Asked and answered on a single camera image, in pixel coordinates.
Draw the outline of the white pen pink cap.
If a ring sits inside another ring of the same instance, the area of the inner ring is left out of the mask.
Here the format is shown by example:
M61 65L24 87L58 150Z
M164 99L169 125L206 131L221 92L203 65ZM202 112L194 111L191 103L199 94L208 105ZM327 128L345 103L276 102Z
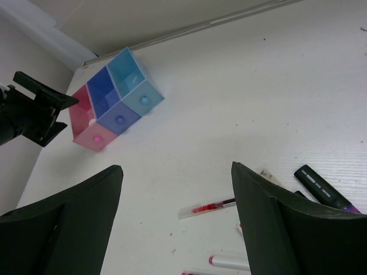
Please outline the white pen pink cap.
M245 257L212 255L208 262L215 267L250 271L248 260Z

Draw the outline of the red gel pen clear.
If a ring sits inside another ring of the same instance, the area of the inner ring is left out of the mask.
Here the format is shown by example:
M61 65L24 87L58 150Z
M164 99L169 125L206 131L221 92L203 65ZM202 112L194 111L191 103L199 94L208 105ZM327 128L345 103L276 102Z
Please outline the red gel pen clear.
M216 211L219 209L224 209L227 207L232 207L236 205L235 198L225 199L217 202L212 202L208 204L199 204L194 206L189 206L178 211L178 219L190 218L193 216L209 213L211 211Z

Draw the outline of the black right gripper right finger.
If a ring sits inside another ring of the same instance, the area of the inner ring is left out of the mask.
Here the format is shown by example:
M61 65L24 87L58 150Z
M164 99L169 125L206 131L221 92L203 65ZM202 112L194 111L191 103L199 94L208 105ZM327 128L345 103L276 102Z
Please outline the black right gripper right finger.
M252 274L365 274L366 215L325 206L231 168Z

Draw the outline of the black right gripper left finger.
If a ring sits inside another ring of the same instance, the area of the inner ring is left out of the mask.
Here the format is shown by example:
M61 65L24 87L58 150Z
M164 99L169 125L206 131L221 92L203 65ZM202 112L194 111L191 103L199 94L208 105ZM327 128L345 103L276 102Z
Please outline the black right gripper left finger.
M100 274L123 170L89 179L1 216L1 274Z

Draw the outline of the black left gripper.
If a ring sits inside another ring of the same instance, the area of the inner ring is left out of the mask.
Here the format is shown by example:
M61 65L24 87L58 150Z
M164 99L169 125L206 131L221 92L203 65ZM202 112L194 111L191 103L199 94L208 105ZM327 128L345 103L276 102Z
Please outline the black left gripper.
M1 145L24 136L41 147L47 146L63 129L58 122L60 112L79 103L43 83L17 71L13 81L35 95L34 99L15 86L1 84Z

